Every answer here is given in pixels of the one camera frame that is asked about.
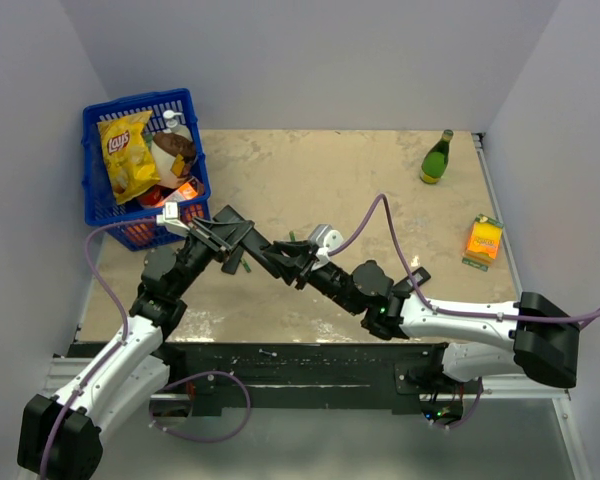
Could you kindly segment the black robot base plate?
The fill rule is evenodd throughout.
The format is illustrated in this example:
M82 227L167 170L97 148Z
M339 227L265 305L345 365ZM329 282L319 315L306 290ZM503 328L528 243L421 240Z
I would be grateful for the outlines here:
M448 425L479 390L441 374L445 344L166 343L170 381L187 378L196 416L225 408L385 410Z

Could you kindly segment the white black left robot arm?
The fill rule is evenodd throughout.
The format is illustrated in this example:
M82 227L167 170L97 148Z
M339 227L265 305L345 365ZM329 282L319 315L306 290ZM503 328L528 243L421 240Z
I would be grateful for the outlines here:
M160 389L185 385L185 365L157 355L187 308L182 296L211 262L224 261L254 231L252 221L230 208L211 221L185 224L173 202L156 222L184 245L146 254L137 297L121 311L117 333L63 387L35 395L24 408L17 463L41 479L91 478L108 437L134 410Z

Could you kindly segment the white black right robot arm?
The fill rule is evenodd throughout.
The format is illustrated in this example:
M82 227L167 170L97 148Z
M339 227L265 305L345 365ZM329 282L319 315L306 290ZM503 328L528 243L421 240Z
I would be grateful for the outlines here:
M425 369L428 386L449 392L477 377L523 373L555 388L577 382L581 329L541 294L490 304L420 299L407 281L394 282L373 260L346 272L318 257L316 245L279 242L262 255L276 275L301 290L311 286L382 339L446 337L442 358Z

